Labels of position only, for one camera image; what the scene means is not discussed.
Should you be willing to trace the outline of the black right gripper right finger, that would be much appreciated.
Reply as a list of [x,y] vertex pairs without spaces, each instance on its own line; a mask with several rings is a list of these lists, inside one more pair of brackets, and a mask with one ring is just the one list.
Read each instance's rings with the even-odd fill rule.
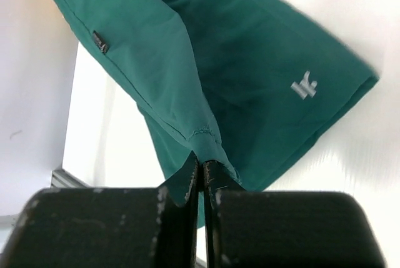
[[342,192],[244,190],[203,166],[209,267],[384,267],[367,217]]

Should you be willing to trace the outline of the green shorts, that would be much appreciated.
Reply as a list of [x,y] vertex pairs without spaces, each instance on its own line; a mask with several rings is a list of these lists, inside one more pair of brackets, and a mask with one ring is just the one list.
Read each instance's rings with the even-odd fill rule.
[[283,0],[54,0],[137,103],[165,177],[190,153],[262,191],[378,81]]

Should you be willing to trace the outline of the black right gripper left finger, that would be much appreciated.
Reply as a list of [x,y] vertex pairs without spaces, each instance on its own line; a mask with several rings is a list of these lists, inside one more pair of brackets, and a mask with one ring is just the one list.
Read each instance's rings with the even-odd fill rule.
[[25,205],[2,267],[194,267],[199,163],[153,188],[44,189]]

